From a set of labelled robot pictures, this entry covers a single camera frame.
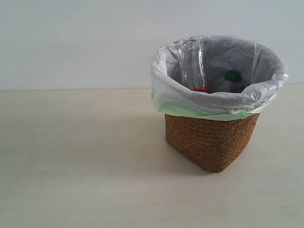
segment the green bottle cap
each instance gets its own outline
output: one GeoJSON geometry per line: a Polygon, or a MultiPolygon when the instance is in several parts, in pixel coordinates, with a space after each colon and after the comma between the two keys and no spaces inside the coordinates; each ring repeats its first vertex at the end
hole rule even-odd
{"type": "Polygon", "coordinates": [[[229,70],[226,73],[225,79],[232,81],[232,82],[236,82],[238,80],[241,80],[241,74],[238,71],[229,70]]]}

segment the white backdrop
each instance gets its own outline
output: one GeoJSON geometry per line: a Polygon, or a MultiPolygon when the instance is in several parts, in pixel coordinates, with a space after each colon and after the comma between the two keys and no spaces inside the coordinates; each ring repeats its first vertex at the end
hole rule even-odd
{"type": "Polygon", "coordinates": [[[239,34],[267,44],[303,83],[302,0],[0,0],[0,90],[150,86],[163,44],[239,34]]]}

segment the woven basket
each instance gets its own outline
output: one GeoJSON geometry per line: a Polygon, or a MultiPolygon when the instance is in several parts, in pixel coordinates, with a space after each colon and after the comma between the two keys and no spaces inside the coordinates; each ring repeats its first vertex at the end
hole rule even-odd
{"type": "Polygon", "coordinates": [[[221,172],[242,153],[258,117],[216,121],[166,114],[166,141],[203,169],[221,172]]]}

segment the red bottle cap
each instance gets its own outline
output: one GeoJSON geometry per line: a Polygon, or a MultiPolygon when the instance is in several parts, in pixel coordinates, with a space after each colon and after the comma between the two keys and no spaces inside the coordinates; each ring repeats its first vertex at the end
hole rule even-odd
{"type": "Polygon", "coordinates": [[[192,91],[196,91],[196,92],[204,92],[204,93],[208,93],[210,94],[210,90],[208,88],[194,88],[192,89],[192,91]]]}

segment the trash bag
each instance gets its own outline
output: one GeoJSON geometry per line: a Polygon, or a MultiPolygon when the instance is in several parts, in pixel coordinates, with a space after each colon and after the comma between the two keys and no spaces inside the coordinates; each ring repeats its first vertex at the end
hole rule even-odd
{"type": "Polygon", "coordinates": [[[238,36],[210,35],[161,47],[151,62],[151,78],[156,110],[228,121],[261,112],[288,74],[267,46],[238,36]],[[231,70],[240,73],[238,84],[227,84],[225,75],[231,70]]]}

